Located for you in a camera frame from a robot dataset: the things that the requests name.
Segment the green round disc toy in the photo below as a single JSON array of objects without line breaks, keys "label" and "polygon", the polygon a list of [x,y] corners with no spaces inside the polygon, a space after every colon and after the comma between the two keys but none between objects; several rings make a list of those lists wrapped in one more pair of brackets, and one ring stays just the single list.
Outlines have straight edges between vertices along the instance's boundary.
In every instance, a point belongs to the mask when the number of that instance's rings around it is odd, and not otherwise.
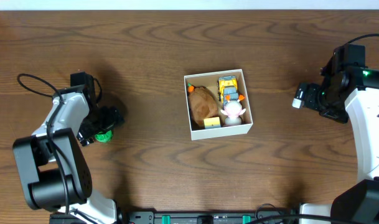
[{"label": "green round disc toy", "polygon": [[98,142],[102,142],[102,143],[106,143],[106,142],[111,141],[112,137],[113,137],[113,131],[112,130],[109,130],[105,133],[98,133],[95,135],[95,139]]}]

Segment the pink pig figurine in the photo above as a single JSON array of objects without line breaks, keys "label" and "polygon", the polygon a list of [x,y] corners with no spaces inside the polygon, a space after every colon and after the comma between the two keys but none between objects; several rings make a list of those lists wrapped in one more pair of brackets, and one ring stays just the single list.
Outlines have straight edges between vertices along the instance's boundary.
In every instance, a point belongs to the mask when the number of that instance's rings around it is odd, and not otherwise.
[{"label": "pink pig figurine", "polygon": [[238,95],[236,100],[231,98],[230,95],[225,97],[227,103],[220,110],[220,112],[226,116],[224,121],[225,126],[236,126],[242,124],[240,116],[245,113],[246,108],[243,108],[240,101],[244,99],[245,97],[243,95]]}]

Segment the yellow grey toy truck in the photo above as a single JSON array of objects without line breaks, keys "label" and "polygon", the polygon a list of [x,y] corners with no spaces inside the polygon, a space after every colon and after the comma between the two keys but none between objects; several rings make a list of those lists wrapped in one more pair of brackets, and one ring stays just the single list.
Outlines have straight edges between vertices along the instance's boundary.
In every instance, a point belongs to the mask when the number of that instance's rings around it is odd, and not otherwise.
[{"label": "yellow grey toy truck", "polygon": [[228,100],[237,100],[239,98],[238,85],[236,76],[220,77],[217,82],[218,98],[222,105],[228,103]]}]

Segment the brown plush toy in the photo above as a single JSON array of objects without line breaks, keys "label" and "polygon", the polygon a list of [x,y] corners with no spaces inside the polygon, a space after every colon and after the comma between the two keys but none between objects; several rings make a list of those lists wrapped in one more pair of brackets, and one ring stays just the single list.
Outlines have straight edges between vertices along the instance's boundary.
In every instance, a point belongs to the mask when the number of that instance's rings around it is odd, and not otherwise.
[{"label": "brown plush toy", "polygon": [[188,103],[192,113],[191,118],[200,127],[204,127],[204,120],[218,115],[218,105],[210,91],[205,87],[195,87],[188,84]]}]

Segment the colourful puzzle cube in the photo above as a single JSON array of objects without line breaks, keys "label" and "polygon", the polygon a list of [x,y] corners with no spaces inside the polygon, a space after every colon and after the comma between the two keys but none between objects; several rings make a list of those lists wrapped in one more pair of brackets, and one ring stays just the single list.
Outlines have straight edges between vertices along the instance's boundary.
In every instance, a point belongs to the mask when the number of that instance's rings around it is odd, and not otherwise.
[{"label": "colourful puzzle cube", "polygon": [[221,122],[219,117],[212,117],[204,119],[204,128],[205,129],[214,129],[220,128]]}]

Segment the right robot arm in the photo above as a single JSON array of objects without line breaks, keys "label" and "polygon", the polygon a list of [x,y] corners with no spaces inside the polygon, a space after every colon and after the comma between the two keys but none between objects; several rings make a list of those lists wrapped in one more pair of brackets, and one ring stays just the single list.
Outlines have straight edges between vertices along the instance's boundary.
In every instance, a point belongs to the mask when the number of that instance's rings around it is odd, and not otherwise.
[{"label": "right robot arm", "polygon": [[350,122],[357,154],[357,183],[331,204],[304,203],[301,215],[379,223],[379,70],[365,64],[365,47],[345,44],[321,69],[322,84],[300,83],[292,102],[339,123]]}]

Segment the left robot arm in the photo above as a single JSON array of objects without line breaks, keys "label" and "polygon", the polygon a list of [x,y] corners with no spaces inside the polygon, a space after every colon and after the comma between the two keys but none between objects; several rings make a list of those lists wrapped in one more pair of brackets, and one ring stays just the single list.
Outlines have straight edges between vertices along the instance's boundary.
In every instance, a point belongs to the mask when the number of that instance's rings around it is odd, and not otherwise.
[{"label": "left robot arm", "polygon": [[12,151],[28,206],[50,213],[50,223],[123,223],[117,203],[93,189],[81,151],[109,141],[123,124],[119,109],[99,107],[99,81],[85,72],[70,76],[70,87],[55,89],[52,109],[30,136],[16,139]]}]

